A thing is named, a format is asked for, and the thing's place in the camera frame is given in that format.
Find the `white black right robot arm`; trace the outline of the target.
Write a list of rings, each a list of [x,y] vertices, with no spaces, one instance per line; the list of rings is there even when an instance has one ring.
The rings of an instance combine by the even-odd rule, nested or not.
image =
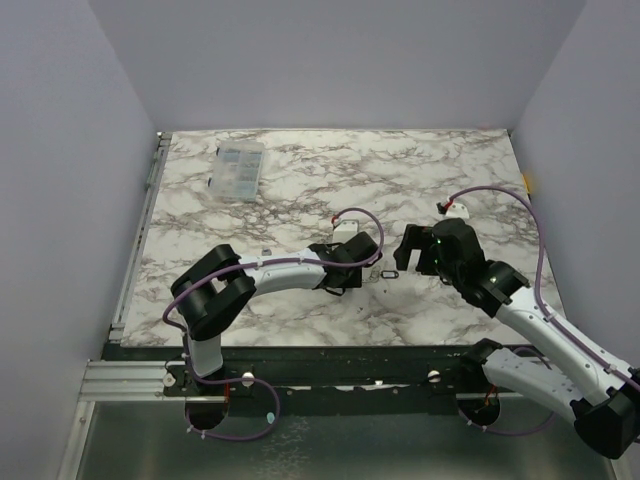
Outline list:
[[[483,340],[459,367],[461,383],[481,391],[493,384],[517,392],[572,423],[593,451],[618,459],[639,437],[639,371],[590,340],[537,299],[511,265],[486,259],[475,230],[460,218],[406,226],[393,257],[407,269],[436,276],[470,305],[510,327],[546,356],[553,369]]]

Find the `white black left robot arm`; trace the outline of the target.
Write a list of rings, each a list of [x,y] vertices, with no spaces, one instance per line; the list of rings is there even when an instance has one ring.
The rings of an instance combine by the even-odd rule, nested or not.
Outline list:
[[[315,243],[279,256],[241,256],[229,244],[214,247],[170,287],[186,322],[191,365],[186,382],[206,395],[220,385],[221,335],[249,300],[284,290],[359,288],[362,269],[381,258],[365,232],[344,243]]]

